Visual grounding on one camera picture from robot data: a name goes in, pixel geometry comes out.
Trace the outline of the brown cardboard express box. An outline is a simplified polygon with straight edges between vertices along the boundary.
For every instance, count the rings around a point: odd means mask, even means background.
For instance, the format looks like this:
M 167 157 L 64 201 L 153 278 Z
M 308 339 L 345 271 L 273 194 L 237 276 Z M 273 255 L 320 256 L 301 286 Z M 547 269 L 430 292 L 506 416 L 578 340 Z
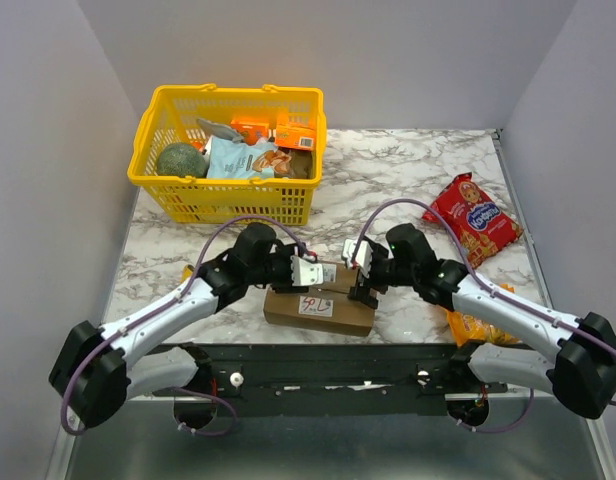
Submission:
M 366 337 L 374 326 L 375 310 L 348 298 L 357 271 L 326 262 L 324 280 L 305 293 L 266 293 L 263 314 L 269 324 L 327 333 Z

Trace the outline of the yellow utility knife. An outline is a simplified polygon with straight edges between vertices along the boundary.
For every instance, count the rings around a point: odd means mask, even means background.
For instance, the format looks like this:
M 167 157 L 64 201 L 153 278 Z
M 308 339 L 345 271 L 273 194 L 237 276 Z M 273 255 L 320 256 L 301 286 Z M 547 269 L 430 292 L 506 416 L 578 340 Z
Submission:
M 181 282 L 187 281 L 194 274 L 195 268 L 193 265 L 186 265 L 182 271 Z

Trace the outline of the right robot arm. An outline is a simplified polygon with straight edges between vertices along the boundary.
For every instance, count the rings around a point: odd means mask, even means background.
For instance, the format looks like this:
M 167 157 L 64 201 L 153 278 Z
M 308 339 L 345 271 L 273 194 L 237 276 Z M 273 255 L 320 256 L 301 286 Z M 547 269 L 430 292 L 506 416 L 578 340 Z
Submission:
M 455 260 L 438 258 L 425 235 L 401 224 L 382 246 L 368 238 L 348 239 L 347 266 L 360 271 L 351 298 L 370 307 L 366 293 L 410 287 L 425 302 L 483 320 L 521 341 L 519 347 L 475 342 L 460 350 L 448 379 L 468 392 L 481 383 L 506 383 L 552 394 L 571 412 L 599 418 L 616 394 L 616 334 L 603 316 L 585 317 L 538 305 Z

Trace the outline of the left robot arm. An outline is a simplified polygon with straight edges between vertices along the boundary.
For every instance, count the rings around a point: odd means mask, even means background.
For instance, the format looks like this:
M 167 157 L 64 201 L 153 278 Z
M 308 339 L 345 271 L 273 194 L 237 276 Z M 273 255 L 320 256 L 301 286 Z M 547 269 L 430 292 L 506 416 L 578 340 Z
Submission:
M 210 372 L 193 348 L 155 348 L 242 299 L 252 286 L 303 293 L 322 282 L 323 267 L 304 242 L 281 242 L 280 224 L 270 218 L 249 221 L 232 247 L 198 259 L 191 276 L 164 297 L 104 326 L 83 321 L 70 330 L 49 374 L 62 398 L 66 433 L 78 436 L 101 425 L 138 396 L 180 388 L 202 393 Z

